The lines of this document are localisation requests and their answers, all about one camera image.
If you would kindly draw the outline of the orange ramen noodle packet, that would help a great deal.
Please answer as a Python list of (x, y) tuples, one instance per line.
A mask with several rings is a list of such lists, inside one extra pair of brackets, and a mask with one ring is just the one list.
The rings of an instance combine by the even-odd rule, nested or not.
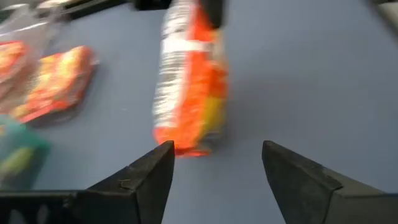
[(22, 123), (79, 104), (98, 64), (94, 51), (85, 45), (44, 57), (40, 62), (22, 102), (9, 110), (11, 117)]
[(13, 78), (25, 65), (28, 46), (23, 41), (0, 42), (0, 83)]
[(154, 138), (178, 157), (207, 156), (226, 123), (228, 62), (223, 25), (211, 26), (199, 0), (172, 0), (164, 17)]

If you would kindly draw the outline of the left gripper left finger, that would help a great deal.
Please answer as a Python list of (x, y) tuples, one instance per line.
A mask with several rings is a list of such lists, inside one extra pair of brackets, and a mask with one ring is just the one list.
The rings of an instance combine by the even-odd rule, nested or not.
[(0, 224), (162, 224), (175, 165), (173, 141), (85, 190), (0, 193)]

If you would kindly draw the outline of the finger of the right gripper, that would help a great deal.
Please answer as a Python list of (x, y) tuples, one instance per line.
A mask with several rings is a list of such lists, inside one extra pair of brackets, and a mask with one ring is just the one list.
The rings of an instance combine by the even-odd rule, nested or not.
[(219, 29), (223, 25), (224, 0), (199, 0), (199, 2), (210, 20), (212, 28)]
[(132, 0), (132, 5), (138, 11), (167, 9), (172, 0)]

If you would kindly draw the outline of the small teal plastic bin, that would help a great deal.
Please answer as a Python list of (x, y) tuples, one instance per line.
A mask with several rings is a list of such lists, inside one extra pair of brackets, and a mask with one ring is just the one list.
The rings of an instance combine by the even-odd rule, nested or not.
[(0, 191), (31, 189), (50, 149), (34, 130), (0, 115)]

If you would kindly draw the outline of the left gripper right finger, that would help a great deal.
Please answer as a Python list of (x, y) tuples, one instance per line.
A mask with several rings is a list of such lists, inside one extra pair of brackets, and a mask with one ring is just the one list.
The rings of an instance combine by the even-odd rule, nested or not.
[(398, 224), (398, 193), (349, 178), (264, 141), (262, 162), (286, 224)]

